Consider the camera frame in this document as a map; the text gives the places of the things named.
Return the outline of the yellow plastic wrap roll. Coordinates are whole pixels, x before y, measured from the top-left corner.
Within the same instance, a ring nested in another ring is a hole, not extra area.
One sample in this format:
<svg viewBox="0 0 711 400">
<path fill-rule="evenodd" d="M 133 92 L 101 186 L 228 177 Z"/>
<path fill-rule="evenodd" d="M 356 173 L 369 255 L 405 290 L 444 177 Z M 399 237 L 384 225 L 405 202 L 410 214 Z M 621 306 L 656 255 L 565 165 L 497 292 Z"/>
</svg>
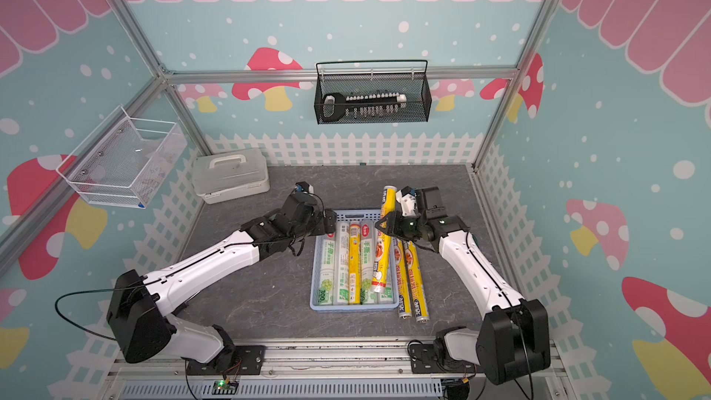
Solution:
<svg viewBox="0 0 711 400">
<path fill-rule="evenodd" d="M 349 262 L 348 262 L 348 291 L 349 305 L 361 304 L 361 226 L 357 223 L 349 225 Z"/>
<path fill-rule="evenodd" d="M 426 323 L 430 320 L 429 309 L 424 292 L 417 248 L 412 242 L 407 242 L 405 245 L 405 264 L 407 265 L 407 275 L 416 322 Z"/>
<path fill-rule="evenodd" d="M 405 250 L 401 240 L 394 244 L 395 275 L 398 290 L 398 316 L 401 320 L 412 317 L 412 307 L 409 294 L 409 281 L 407 278 L 407 265 L 405 264 Z"/>
</svg>

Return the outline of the yellow green wrap roll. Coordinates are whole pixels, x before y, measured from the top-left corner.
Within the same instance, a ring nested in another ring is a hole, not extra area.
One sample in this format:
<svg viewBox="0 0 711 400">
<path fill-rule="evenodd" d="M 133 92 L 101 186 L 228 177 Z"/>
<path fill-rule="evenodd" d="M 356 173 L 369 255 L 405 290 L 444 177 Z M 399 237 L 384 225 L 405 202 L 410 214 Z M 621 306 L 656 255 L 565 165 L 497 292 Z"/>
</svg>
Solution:
<svg viewBox="0 0 711 400">
<path fill-rule="evenodd" d="M 381 218 L 374 224 L 377 230 L 377 241 L 371 288 L 376 294 L 383 294 L 387 286 L 390 247 L 392 244 L 392 238 L 387 234 L 387 217 L 395 210 L 396 188 L 387 185 L 383 189 Z"/>
</svg>

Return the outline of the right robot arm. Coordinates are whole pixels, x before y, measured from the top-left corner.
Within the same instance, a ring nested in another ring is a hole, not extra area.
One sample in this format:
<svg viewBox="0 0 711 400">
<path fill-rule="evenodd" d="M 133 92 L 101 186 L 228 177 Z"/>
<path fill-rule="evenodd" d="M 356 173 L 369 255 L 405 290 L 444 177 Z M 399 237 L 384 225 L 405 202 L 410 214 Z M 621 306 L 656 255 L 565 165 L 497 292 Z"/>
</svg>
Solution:
<svg viewBox="0 0 711 400">
<path fill-rule="evenodd" d="M 527 300 L 495 269 L 478 248 L 470 228 L 446 212 L 436 187 L 383 190 L 378 251 L 386 253 L 392 240 L 405 246 L 427 241 L 455 270 L 483 317 L 481 328 L 440 331 L 433 343 L 438 363 L 454 362 L 477 368 L 500 385 L 518 381 L 551 365 L 548 314 L 537 299 Z"/>
</svg>

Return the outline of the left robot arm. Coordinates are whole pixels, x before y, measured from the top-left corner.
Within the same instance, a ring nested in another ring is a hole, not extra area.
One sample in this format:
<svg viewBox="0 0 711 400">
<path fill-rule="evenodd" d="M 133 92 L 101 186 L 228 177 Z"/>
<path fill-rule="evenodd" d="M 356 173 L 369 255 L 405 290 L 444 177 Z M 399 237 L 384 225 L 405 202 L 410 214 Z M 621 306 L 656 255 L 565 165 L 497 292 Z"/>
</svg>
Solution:
<svg viewBox="0 0 711 400">
<path fill-rule="evenodd" d="M 240 226 L 226 239 L 162 270 L 118 277 L 107 311 L 107 324 L 126 362 L 158 356 L 179 357 L 226 372 L 235 364 L 236 346 L 222 327 L 178 318 L 180 305 L 213 283 L 293 250 L 307 237 L 334 233 L 336 213 L 318 196 L 296 187 L 279 209 Z"/>
</svg>

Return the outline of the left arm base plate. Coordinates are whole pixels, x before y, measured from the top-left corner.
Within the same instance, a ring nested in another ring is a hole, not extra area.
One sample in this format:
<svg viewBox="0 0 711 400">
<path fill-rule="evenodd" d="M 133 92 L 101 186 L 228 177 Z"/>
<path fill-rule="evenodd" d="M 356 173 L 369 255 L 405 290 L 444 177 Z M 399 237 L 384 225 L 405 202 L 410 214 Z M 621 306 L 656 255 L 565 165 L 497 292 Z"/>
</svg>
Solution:
<svg viewBox="0 0 711 400">
<path fill-rule="evenodd" d="M 265 362 L 266 346 L 234 346 L 221 351 L 207 363 L 187 360 L 189 376 L 259 375 Z"/>
</svg>

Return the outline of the white green plastic wrap roll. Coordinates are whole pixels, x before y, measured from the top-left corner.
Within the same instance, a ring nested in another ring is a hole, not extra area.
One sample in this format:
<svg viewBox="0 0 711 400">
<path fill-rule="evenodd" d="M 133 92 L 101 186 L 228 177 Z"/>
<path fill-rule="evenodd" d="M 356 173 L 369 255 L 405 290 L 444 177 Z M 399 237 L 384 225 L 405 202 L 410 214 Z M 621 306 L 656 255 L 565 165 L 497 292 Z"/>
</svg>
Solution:
<svg viewBox="0 0 711 400">
<path fill-rule="evenodd" d="M 390 283 L 383 288 L 383 291 L 378 295 L 380 305 L 391 305 L 394 303 L 393 287 Z"/>
</svg>

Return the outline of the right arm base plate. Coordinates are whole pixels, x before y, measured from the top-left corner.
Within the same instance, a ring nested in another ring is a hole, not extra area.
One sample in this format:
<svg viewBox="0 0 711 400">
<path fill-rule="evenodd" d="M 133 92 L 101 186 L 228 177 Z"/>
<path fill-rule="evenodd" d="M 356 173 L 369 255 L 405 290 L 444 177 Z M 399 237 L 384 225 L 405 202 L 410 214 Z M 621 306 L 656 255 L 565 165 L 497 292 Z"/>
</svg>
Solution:
<svg viewBox="0 0 711 400">
<path fill-rule="evenodd" d="M 411 340 L 407 343 L 407 353 L 411 370 L 416 374 L 461 373 L 472 375 L 479 370 L 479 367 L 474 363 L 451 357 L 440 343 L 425 344 L 420 340 Z"/>
</svg>

